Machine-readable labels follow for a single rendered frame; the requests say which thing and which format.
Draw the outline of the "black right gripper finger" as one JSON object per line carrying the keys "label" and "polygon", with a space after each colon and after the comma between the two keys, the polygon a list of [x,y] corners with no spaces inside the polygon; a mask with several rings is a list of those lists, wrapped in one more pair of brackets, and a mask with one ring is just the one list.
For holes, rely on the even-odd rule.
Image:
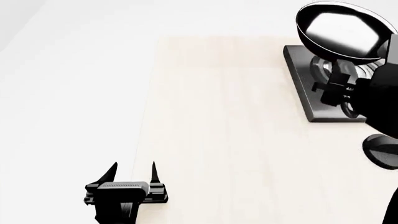
{"label": "black right gripper finger", "polygon": [[333,63],[333,79],[339,81],[348,81],[353,73],[353,63],[338,59]]}
{"label": "black right gripper finger", "polygon": [[320,98],[320,102],[328,106],[338,106],[340,104],[340,95],[330,91],[324,91]]}

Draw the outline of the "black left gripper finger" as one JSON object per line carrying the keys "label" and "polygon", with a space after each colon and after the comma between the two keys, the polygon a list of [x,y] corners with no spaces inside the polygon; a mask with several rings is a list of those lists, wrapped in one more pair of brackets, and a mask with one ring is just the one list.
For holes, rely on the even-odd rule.
{"label": "black left gripper finger", "polygon": [[151,172],[151,184],[160,184],[160,179],[157,173],[157,168],[155,162],[152,163],[152,172]]}
{"label": "black left gripper finger", "polygon": [[118,169],[118,163],[115,162],[106,173],[100,177],[94,184],[103,184],[105,182],[113,182]]}

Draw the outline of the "black frying pan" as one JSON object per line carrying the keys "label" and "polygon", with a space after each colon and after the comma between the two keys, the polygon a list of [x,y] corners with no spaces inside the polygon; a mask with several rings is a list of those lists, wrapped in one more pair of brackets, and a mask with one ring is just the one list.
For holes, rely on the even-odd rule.
{"label": "black frying pan", "polygon": [[339,1],[317,1],[297,12],[298,36],[314,55],[334,62],[365,65],[382,59],[379,51],[398,30],[363,7]]}

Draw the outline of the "grey stove knob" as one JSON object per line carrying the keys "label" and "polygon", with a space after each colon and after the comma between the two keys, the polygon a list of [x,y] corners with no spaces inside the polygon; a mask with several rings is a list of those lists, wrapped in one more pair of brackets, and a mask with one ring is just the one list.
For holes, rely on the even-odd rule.
{"label": "grey stove knob", "polygon": [[348,102],[342,102],[340,104],[340,108],[342,112],[349,118],[349,119],[356,119],[359,114],[350,108],[350,104]]}

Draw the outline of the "round metal stove burner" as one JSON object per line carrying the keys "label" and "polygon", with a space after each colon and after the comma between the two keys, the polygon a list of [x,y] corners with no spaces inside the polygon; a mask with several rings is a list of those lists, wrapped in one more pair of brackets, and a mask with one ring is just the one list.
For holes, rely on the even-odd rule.
{"label": "round metal stove burner", "polygon": [[[384,65],[385,60],[380,59],[378,61],[368,63],[366,65],[356,65],[356,74],[352,74],[348,80],[348,83],[355,84],[358,78],[371,79],[375,69]],[[332,63],[321,59],[320,57],[314,56],[310,62],[310,73],[316,82],[328,83],[329,77],[332,71]]]}

